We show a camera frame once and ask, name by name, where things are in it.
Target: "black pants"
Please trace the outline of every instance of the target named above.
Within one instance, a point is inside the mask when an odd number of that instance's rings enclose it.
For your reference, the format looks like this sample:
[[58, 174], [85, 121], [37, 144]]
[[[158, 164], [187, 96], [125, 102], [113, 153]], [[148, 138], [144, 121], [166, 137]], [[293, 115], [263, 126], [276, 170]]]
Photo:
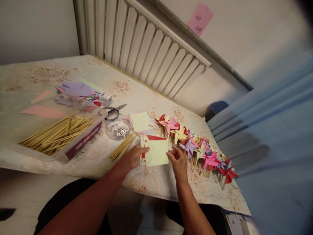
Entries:
[[[34, 235], [38, 234], [57, 213], [95, 182], [95, 180], [79, 179], [60, 189], [40, 212]], [[226, 235], [226, 226], [223, 214], [219, 207], [216, 205], [199, 205], [216, 235]], [[170, 219], [179, 225], [184, 226], [179, 204], [177, 202], [167, 202], [166, 214]], [[105, 215], [97, 234], [112, 234], [107, 215]]]

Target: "scissors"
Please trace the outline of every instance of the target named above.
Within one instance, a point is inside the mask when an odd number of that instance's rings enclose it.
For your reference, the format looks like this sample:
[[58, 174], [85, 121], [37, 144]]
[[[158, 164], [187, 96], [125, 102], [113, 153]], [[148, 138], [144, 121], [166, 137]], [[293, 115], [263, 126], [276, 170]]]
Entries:
[[113, 107], [104, 107], [102, 109], [109, 109], [110, 111], [108, 111], [108, 116], [105, 118], [106, 120], [109, 120], [109, 121], [114, 121], [115, 119], [118, 118], [118, 116], [120, 115], [120, 112], [119, 110], [121, 108], [124, 108], [127, 104], [123, 104], [121, 106], [118, 106], [117, 108], [113, 108]]

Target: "plastic storage box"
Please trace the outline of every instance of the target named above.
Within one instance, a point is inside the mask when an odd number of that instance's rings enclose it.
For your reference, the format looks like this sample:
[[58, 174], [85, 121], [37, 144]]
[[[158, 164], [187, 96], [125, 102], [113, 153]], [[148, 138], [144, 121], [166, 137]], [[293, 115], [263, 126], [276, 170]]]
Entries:
[[[64, 113], [65, 116], [75, 113], [75, 115], [80, 118], [90, 118], [94, 123], [54, 155], [49, 156], [18, 144], [22, 140], [59, 120], [20, 113], [22, 110], [35, 105], [43, 105], [56, 109]], [[71, 97], [65, 94], [57, 95], [32, 105], [18, 107], [10, 112], [2, 114], [0, 116], [0, 145], [3, 148], [22, 153], [41, 161], [50, 162], [59, 159], [61, 162], [65, 163], [73, 158], [87, 141], [99, 132], [102, 121], [107, 115], [107, 111], [81, 97]]]

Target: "hand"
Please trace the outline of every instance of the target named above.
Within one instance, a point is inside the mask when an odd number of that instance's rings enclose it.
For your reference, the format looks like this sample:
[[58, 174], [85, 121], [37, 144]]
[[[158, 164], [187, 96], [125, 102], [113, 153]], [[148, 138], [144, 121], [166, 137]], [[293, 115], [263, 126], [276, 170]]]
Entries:
[[137, 144], [122, 157], [121, 161], [125, 163], [129, 170], [132, 170], [140, 165], [141, 154], [146, 153], [149, 150], [149, 147], [141, 148], [140, 145]]
[[176, 183], [188, 183], [187, 159], [179, 148], [173, 146], [172, 149], [166, 154], [172, 163]]

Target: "blue fabric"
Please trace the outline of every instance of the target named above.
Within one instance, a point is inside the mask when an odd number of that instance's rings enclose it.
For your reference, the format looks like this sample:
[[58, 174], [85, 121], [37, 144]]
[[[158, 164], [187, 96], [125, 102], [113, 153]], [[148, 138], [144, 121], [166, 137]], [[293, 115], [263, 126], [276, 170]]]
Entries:
[[225, 101], [218, 101], [214, 102], [213, 104], [209, 105], [209, 109], [216, 115], [226, 109], [229, 106]]
[[312, 234], [313, 59], [304, 61], [208, 121], [261, 234]]

